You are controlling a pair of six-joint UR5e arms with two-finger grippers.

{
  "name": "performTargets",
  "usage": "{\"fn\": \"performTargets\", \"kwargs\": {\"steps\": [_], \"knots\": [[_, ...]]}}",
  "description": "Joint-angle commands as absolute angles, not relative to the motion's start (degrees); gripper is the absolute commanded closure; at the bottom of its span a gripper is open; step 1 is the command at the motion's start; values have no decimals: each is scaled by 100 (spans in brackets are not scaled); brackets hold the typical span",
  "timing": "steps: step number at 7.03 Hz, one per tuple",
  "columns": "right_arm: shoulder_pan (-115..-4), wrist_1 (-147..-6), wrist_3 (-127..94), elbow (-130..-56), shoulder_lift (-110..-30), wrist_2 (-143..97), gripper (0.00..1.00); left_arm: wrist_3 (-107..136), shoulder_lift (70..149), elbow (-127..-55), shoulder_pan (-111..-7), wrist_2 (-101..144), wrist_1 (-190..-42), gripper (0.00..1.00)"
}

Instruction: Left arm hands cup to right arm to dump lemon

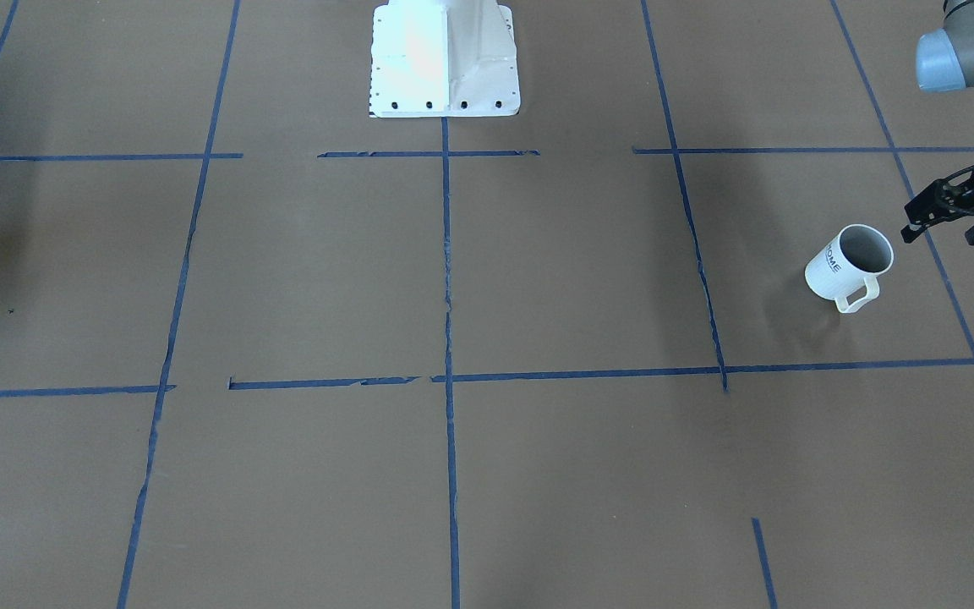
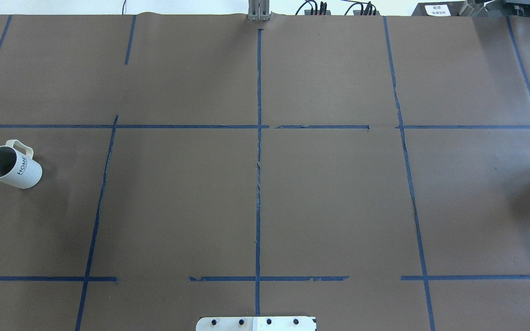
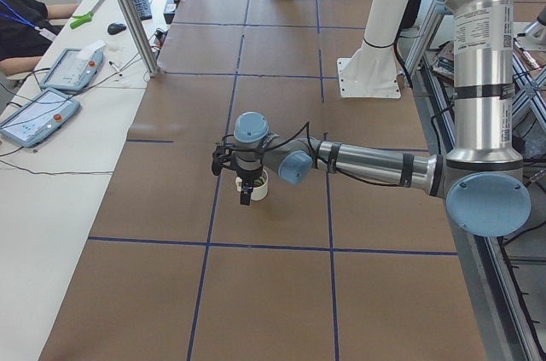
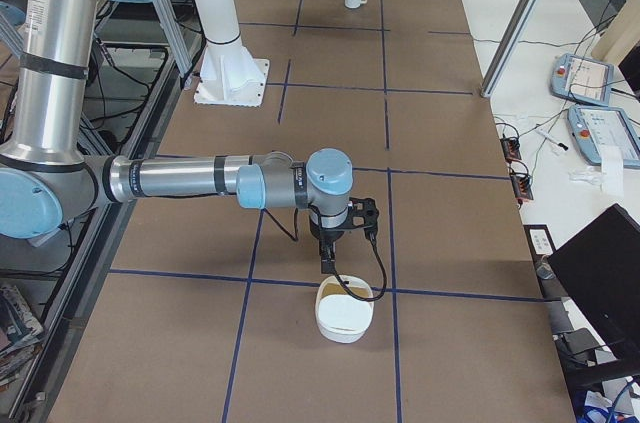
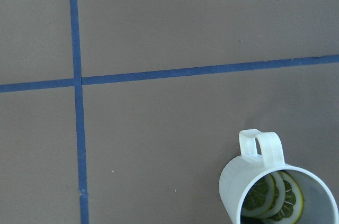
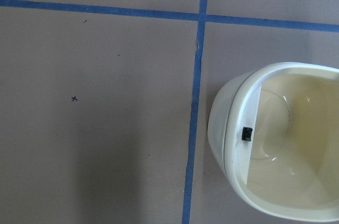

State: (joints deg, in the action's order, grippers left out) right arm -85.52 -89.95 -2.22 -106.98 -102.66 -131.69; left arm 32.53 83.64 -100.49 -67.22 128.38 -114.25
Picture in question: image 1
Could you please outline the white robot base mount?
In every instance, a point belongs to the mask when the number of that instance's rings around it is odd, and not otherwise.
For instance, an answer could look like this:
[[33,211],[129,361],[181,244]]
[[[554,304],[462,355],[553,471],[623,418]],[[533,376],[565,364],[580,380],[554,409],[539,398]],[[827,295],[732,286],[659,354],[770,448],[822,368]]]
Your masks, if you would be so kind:
[[517,34],[506,5],[387,1],[371,24],[369,116],[518,115]]

